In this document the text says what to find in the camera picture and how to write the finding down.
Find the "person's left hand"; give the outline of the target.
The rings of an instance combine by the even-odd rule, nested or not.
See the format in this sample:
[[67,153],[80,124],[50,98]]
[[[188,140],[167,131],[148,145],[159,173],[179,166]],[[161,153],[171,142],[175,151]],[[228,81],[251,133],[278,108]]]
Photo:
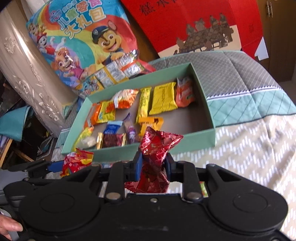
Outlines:
[[8,240],[12,240],[9,232],[22,232],[22,231],[23,231],[23,226],[19,222],[1,214],[0,233],[3,237],[7,238]]

